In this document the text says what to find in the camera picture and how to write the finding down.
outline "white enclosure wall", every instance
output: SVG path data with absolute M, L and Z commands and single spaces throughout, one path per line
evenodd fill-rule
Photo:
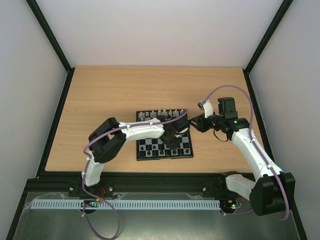
M 251 73 L 276 162 L 296 180 L 308 239 L 320 222 L 320 1 L 294 0 Z
M 24 0 L 0 7 L 0 239 L 34 178 L 66 71 Z
M 245 67 L 282 0 L 38 0 L 75 65 Z

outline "wooden tabletop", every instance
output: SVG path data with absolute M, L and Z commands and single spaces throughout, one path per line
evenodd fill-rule
M 149 109 L 188 109 L 188 118 L 202 113 L 197 103 L 220 85 L 237 85 L 246 91 L 241 68 L 233 67 L 149 67 L 77 66 L 71 81 L 46 171 L 83 171 L 82 153 L 88 136 L 106 119 L 135 122 L 136 111 Z M 217 99 L 233 97 L 239 118 L 250 119 L 246 96 L 234 88 L 223 88 L 211 98 L 217 112 Z M 253 130 L 260 143 L 256 119 Z M 238 148 L 206 133 L 190 129 L 193 158 L 136 161 L 136 143 L 125 144 L 106 172 L 220 173 L 251 172 Z M 225 139 L 225 134 L 217 134 Z

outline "purple cable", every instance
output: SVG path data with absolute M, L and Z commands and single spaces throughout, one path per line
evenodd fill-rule
M 185 110 L 183 110 L 183 112 L 182 112 L 178 117 L 175 117 L 175 118 L 173 118 L 173 119 L 171 119 L 171 120 L 168 120 L 168 121 L 165 121 L 165 122 L 155 122 L 155 123 L 152 123 L 152 125 L 164 125 L 164 124 L 172 123 L 172 122 L 174 122 L 174 121 L 177 121 L 177 120 L 181 119 L 183 116 L 185 116 L 185 115 L 187 114 L 187 112 L 188 112 L 188 109 L 185 109 Z M 130 128 L 139 127 L 139 126 L 148 126 L 148 125 L 150 125 L 150 122 L 136 123 L 136 124 L 130 125 Z M 121 126 L 121 127 L 112 129 L 112 130 L 110 130 L 110 131 L 107 131 L 107 132 L 105 132 L 104 134 L 101 134 L 100 136 L 96 137 L 96 138 L 95 138 L 94 140 L 92 140 L 91 142 L 89 142 L 89 143 L 84 147 L 84 149 L 83 149 L 83 153 L 89 157 L 89 160 L 86 162 L 86 165 L 85 165 L 85 168 L 84 168 L 84 171 L 83 171 L 84 178 L 82 179 L 82 189 L 83 189 L 83 191 L 84 191 L 86 194 L 88 194 L 89 196 L 94 197 L 94 198 L 96 198 L 96 199 L 100 199 L 102 202 L 106 203 L 109 207 L 111 207 L 112 210 L 114 211 L 114 213 L 115 213 L 115 215 L 116 215 L 116 218 L 117 218 L 117 221 L 118 221 L 118 227 L 117 227 L 117 230 L 116 230 L 116 233 L 114 234 L 114 236 L 111 237 L 111 238 L 103 237 L 103 236 L 101 236 L 99 233 L 97 233 L 97 231 L 94 229 L 94 227 L 92 226 L 92 224 L 90 223 L 90 221 L 89 221 L 89 219 L 88 219 L 88 217 L 87 217 L 87 215 L 86 215 L 85 210 L 86 210 L 87 204 L 83 207 L 82 213 L 83 213 L 83 216 L 85 217 L 86 221 L 88 222 L 91 231 L 93 232 L 93 234 L 94 234 L 97 238 L 99 238 L 99 239 L 101 239 L 101 240 L 114 240 L 114 239 L 116 239 L 116 238 L 118 237 L 118 233 L 119 233 L 119 231 L 120 231 L 120 225 L 121 225 L 121 223 L 120 223 L 120 218 L 119 218 L 119 214 L 118 214 L 117 210 L 114 208 L 114 206 L 112 206 L 112 204 L 111 204 L 110 202 L 108 202 L 107 200 L 103 199 L 102 197 L 99 197 L 99 196 L 97 196 L 97 195 L 94 195 L 94 194 L 92 194 L 91 192 L 89 192 L 89 191 L 86 190 L 85 181 L 86 181 L 86 176 L 87 176 L 87 170 L 88 170 L 88 167 L 89 167 L 89 163 L 90 163 L 90 161 L 91 161 L 91 160 L 90 160 L 91 155 L 90 155 L 88 152 L 86 152 L 86 150 L 87 150 L 92 144 L 94 144 L 94 143 L 97 142 L 98 140 L 104 138 L 105 136 L 107 136 L 107 135 L 109 135 L 109 134 L 112 134 L 112 133 L 114 133 L 114 132 L 116 132 L 116 131 L 119 131 L 119 130 L 122 130 L 122 129 L 126 129 L 126 128 L 127 128 L 127 126 Z
M 251 101 L 251 98 L 250 96 L 246 93 L 245 90 L 243 90 L 241 87 L 239 86 L 236 86 L 236 85 L 222 85 L 222 86 L 219 86 L 217 87 L 216 89 L 214 89 L 206 99 L 204 99 L 202 101 L 202 104 L 204 104 L 210 97 L 212 94 L 214 94 L 217 90 L 219 89 L 222 89 L 222 88 L 235 88 L 235 89 L 238 89 L 240 90 L 241 92 L 244 93 L 244 95 L 246 96 L 246 98 L 249 100 L 249 103 L 250 103 L 250 108 L 251 108 L 251 114 L 250 114 L 250 122 L 249 122 L 249 137 L 250 137 L 250 140 L 252 142 L 252 144 L 254 145 L 255 149 L 258 151 L 258 153 L 260 154 L 260 156 L 262 157 L 263 161 L 265 162 L 265 164 L 269 165 L 269 162 L 267 160 L 267 158 L 264 156 L 264 154 L 261 152 L 261 150 L 259 149 L 258 145 L 255 143 L 255 141 L 252 141 L 253 140 L 253 137 L 252 137 L 252 123 L 253 123 L 253 120 L 254 120 L 254 106 L 252 104 L 252 101 Z M 276 219 L 280 220 L 280 221 L 285 221 L 287 220 L 287 218 L 289 217 L 289 202 L 288 202 L 288 198 L 287 198 L 287 195 L 286 195 L 286 192 L 285 192 L 285 189 L 284 189 L 284 186 L 283 184 L 281 183 L 281 180 L 280 178 L 278 177 L 276 171 L 274 170 L 273 167 L 270 167 L 269 168 L 270 171 L 273 173 L 279 187 L 280 187 L 280 190 L 281 190 L 281 193 L 282 193 L 282 196 L 283 196 L 283 200 L 284 200 L 284 205 L 285 205 L 285 215 L 283 218 L 278 218 L 277 216 L 273 215 Z M 248 214 L 252 211 L 249 210 L 249 211 L 245 211 L 245 212 L 241 212 L 241 213 L 226 213 L 226 215 L 230 215 L 230 216 L 236 216 L 236 215 L 244 215 L 244 214 Z
M 91 161 L 91 160 L 88 160 L 88 161 L 86 162 L 86 165 L 85 165 L 85 168 L 84 168 L 84 171 L 83 171 L 84 173 L 87 172 L 90 161 Z M 85 217 L 86 221 L 88 222 L 91 231 L 93 232 L 93 234 L 94 234 L 97 238 L 99 238 L 99 239 L 101 239 L 101 240 L 114 240 L 114 239 L 116 239 L 116 238 L 118 237 L 118 233 L 119 233 L 119 231 L 120 231 L 120 225 L 121 225 L 121 223 L 120 223 L 120 218 L 119 218 L 119 214 L 118 214 L 117 210 L 116 210 L 115 207 L 112 206 L 112 204 L 111 204 L 110 202 L 108 202 L 107 200 L 105 200 L 105 199 L 103 199 L 102 197 L 99 197 L 99 196 L 94 195 L 94 194 L 92 194 L 91 192 L 87 191 L 87 190 L 86 190 L 86 187 L 85 187 L 85 180 L 86 180 L 86 174 L 84 174 L 84 179 L 82 179 L 82 189 L 83 189 L 83 191 L 84 191 L 86 194 L 88 194 L 89 196 L 92 196 L 92 197 L 94 197 L 94 198 L 96 198 L 96 199 L 100 199 L 101 201 L 103 201 L 104 203 L 106 203 L 110 208 L 112 208 L 112 210 L 114 211 L 114 213 L 115 213 L 115 215 L 116 215 L 116 218 L 117 218 L 117 221 L 118 221 L 118 228 L 117 228 L 117 230 L 116 230 L 116 233 L 115 233 L 114 236 L 111 237 L 111 238 L 103 237 L 103 236 L 101 236 L 99 233 L 97 233 L 97 231 L 94 229 L 94 227 L 92 226 L 92 224 L 91 224 L 90 221 L 89 221 L 89 218 L 88 218 L 87 215 L 86 215 L 86 207 L 87 207 L 87 204 L 84 205 L 84 207 L 83 207 L 83 209 L 82 209 L 83 216 Z

